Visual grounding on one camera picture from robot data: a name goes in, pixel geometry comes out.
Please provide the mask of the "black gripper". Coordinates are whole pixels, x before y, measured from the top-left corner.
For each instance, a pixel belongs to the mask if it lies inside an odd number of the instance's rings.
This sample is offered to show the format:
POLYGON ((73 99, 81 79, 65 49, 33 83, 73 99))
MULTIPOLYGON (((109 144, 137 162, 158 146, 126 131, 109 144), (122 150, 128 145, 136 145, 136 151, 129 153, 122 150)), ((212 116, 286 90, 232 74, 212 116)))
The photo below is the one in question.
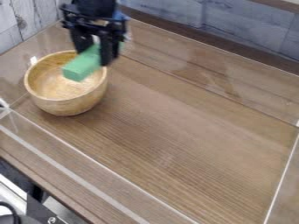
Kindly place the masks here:
POLYGON ((118 56, 120 42, 126 39, 128 16, 117 0, 70 0, 59 5, 62 27, 69 30, 77 53, 91 45, 91 35, 99 38, 99 64, 106 67, 118 56))

